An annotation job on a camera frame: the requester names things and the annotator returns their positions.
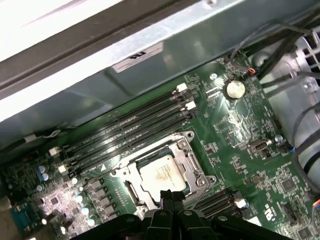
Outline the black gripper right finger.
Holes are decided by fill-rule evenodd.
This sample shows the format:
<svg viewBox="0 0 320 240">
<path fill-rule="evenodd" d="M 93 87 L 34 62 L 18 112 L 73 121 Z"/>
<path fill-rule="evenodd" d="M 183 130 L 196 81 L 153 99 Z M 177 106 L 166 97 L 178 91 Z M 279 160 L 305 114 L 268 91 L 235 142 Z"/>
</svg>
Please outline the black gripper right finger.
<svg viewBox="0 0 320 240">
<path fill-rule="evenodd" d="M 274 231 L 229 214 L 216 215 L 211 220 L 196 210 L 185 209 L 182 191 L 174 191 L 175 210 L 183 240 L 288 240 Z"/>
</svg>

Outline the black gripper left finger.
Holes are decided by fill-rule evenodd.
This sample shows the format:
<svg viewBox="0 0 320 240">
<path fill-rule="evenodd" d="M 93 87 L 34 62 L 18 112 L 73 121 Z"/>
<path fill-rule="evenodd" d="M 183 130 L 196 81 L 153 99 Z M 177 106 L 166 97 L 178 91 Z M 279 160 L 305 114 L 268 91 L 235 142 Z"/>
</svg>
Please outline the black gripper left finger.
<svg viewBox="0 0 320 240">
<path fill-rule="evenodd" d="M 74 240 L 171 240 L 173 227 L 173 192 L 160 191 L 160 209 L 149 210 L 144 218 L 123 214 L 96 226 Z"/>
</svg>

